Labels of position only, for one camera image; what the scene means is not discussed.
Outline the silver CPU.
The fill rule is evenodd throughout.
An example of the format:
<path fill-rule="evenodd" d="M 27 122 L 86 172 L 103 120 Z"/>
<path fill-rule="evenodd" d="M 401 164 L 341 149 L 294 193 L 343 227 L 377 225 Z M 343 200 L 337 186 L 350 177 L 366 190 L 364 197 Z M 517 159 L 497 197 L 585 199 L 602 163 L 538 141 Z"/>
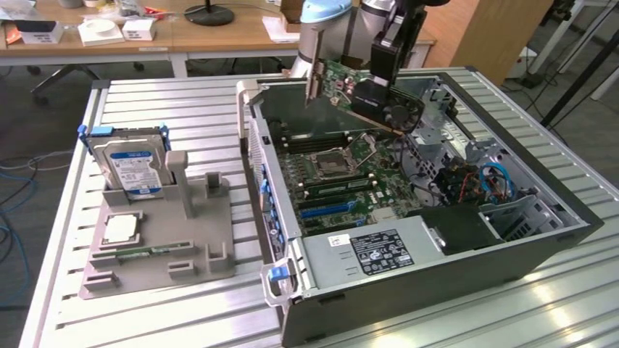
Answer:
<path fill-rule="evenodd" d="M 129 241 L 137 234 L 138 217 L 115 215 L 107 220 L 103 240 L 106 244 Z"/>

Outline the wooden cabinet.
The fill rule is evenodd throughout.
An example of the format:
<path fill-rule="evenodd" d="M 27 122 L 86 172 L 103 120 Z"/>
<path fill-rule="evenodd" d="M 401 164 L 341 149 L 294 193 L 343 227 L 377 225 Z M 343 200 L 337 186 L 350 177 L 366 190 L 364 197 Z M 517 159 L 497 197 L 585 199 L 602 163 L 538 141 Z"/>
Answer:
<path fill-rule="evenodd" d="M 425 67 L 474 67 L 504 84 L 554 0 L 450 0 L 428 7 Z"/>

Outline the metal drive cage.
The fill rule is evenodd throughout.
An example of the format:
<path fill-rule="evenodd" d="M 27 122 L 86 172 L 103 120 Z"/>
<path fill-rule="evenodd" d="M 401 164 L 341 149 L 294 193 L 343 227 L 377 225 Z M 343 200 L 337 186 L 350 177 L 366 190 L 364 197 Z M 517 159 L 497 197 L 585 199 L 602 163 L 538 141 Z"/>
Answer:
<path fill-rule="evenodd" d="M 428 107 L 409 140 L 414 164 L 434 177 L 454 158 L 468 160 L 466 148 L 476 138 L 457 119 Z"/>

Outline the grey parts rack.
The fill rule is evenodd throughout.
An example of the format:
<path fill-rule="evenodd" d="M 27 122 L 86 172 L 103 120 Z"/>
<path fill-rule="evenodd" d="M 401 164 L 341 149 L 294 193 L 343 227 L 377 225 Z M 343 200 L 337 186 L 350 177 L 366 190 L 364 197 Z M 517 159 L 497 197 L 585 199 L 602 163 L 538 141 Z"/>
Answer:
<path fill-rule="evenodd" d="M 82 299 L 217 281 L 235 275 L 230 182 L 219 172 L 207 172 L 190 180 L 187 166 L 187 152 L 167 153 L 166 168 L 175 182 L 165 186 L 158 198 L 130 201 L 119 190 L 105 192 L 83 268 Z M 137 232 L 129 241 L 106 244 L 107 220 L 115 215 L 138 217 Z M 93 258 L 98 252 L 178 243 L 189 243 L 193 248 L 134 260 Z"/>

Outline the white box black lid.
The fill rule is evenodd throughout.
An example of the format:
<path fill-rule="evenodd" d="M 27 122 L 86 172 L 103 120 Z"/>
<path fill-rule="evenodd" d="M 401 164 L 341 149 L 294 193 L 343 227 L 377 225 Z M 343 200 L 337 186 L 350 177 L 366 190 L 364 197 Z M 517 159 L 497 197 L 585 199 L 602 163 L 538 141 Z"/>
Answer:
<path fill-rule="evenodd" d="M 65 28 L 58 21 L 15 20 L 14 24 L 26 44 L 58 44 L 62 40 Z"/>

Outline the green RAM stick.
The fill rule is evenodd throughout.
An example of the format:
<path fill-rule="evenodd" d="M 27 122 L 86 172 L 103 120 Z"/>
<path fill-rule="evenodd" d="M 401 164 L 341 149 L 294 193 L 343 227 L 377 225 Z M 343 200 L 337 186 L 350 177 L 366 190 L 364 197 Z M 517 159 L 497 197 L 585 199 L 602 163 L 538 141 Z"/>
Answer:
<path fill-rule="evenodd" d="M 105 258 L 114 257 L 119 260 L 134 260 L 170 254 L 175 251 L 187 248 L 193 248 L 193 245 L 189 243 L 166 244 L 161 246 L 146 246 L 131 249 L 122 249 L 119 251 L 113 252 L 98 252 L 93 255 L 93 258 L 95 260 L 103 260 Z"/>
<path fill-rule="evenodd" d="M 368 191 L 373 188 L 370 179 L 357 179 L 352 181 L 341 181 L 338 183 L 325 183 L 305 188 L 305 198 L 318 199 L 322 197 L 337 196 L 341 194 L 352 194 L 360 191 Z"/>

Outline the black plastic shroud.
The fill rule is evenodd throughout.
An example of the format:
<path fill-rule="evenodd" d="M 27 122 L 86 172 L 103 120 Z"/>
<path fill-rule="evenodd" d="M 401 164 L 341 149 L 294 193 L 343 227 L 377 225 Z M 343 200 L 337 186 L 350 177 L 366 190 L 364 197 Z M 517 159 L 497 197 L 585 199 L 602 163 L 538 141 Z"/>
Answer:
<path fill-rule="evenodd" d="M 444 240 L 442 251 L 446 255 L 484 249 L 502 244 L 488 221 L 481 217 L 478 206 L 457 204 L 449 207 L 428 207 L 420 214 L 429 228 L 433 228 Z"/>

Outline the NVIDIA graphics card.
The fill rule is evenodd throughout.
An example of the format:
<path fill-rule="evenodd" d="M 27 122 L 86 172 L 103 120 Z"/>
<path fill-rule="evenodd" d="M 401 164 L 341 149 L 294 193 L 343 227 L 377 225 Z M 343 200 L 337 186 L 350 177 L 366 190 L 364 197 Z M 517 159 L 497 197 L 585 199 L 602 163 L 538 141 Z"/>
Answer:
<path fill-rule="evenodd" d="M 338 98 L 333 106 L 365 122 L 397 133 L 412 133 L 425 112 L 420 97 L 397 87 L 384 87 L 374 82 L 370 70 L 356 69 L 341 59 L 322 54 L 326 32 L 315 32 L 313 63 L 307 76 L 306 104 L 322 97 Z"/>

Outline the blue PCIe expansion slot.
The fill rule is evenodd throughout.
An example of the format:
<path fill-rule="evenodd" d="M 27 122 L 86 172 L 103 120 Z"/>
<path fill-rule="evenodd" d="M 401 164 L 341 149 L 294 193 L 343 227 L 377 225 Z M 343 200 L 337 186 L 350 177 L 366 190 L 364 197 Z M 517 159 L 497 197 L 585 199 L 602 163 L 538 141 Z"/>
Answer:
<path fill-rule="evenodd" d="M 325 215 L 333 215 L 343 212 L 350 212 L 354 209 L 356 202 L 334 204 L 325 207 L 315 207 L 301 211 L 301 218 L 315 218 Z"/>

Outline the brown cardboard box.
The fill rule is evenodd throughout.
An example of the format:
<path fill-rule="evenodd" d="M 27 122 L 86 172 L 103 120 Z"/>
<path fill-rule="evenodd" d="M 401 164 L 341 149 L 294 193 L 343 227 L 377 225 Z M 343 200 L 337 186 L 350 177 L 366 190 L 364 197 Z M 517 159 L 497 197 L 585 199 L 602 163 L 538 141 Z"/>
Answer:
<path fill-rule="evenodd" d="M 303 3 L 305 0 L 281 0 L 281 12 L 287 22 L 293 24 L 301 23 Z"/>

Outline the black round lamp base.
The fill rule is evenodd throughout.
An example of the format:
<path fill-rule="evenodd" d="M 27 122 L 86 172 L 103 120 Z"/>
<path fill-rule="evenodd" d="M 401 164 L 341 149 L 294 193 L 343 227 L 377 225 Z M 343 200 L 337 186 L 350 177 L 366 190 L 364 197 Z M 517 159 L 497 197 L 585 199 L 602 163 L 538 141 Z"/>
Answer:
<path fill-rule="evenodd" d="M 217 27 L 231 24 L 235 14 L 223 5 L 213 4 L 211 0 L 205 0 L 203 5 L 185 10 L 185 18 L 197 25 Z"/>

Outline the hard disk with blue caddy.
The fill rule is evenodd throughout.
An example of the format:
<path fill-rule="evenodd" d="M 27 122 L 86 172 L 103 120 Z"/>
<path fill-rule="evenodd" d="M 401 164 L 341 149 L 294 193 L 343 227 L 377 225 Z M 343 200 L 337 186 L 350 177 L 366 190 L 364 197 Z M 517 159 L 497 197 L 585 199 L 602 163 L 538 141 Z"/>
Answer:
<path fill-rule="evenodd" d="M 171 149 L 166 125 L 150 128 L 81 125 L 78 134 L 110 190 L 123 190 L 131 200 L 150 199 L 175 182 L 165 164 Z"/>

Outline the white square box round dish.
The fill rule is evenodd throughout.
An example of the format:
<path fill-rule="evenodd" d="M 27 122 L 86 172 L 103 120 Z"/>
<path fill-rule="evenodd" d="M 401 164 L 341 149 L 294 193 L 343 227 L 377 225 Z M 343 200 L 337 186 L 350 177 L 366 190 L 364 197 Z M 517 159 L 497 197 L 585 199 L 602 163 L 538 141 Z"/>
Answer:
<path fill-rule="evenodd" d="M 87 20 L 78 26 L 85 46 L 117 44 L 126 41 L 122 30 L 111 20 Z"/>

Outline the CPU socket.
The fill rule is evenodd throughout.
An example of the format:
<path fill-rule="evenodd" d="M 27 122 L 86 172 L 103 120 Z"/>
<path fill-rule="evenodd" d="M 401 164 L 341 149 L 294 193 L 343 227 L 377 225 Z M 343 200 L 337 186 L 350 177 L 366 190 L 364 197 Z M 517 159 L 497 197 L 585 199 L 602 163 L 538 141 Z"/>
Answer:
<path fill-rule="evenodd" d="M 315 177 L 321 180 L 349 178 L 368 173 L 350 149 L 317 152 L 310 154 L 307 158 L 315 171 Z"/>

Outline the white desk frame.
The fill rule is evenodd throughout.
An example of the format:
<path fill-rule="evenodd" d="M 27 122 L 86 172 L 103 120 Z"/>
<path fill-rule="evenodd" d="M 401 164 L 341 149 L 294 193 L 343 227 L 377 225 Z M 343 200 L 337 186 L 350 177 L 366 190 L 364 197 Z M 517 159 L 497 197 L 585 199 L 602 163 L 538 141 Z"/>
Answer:
<path fill-rule="evenodd" d="M 544 63 L 550 57 L 561 39 L 564 38 L 574 19 L 578 17 L 581 11 L 586 6 L 586 0 L 556 0 L 552 14 L 557 12 L 562 15 L 561 25 L 558 26 L 549 42 L 538 54 L 530 47 L 525 47 L 514 68 L 520 73 L 518 78 L 525 77 L 529 74 L 537 74 Z"/>

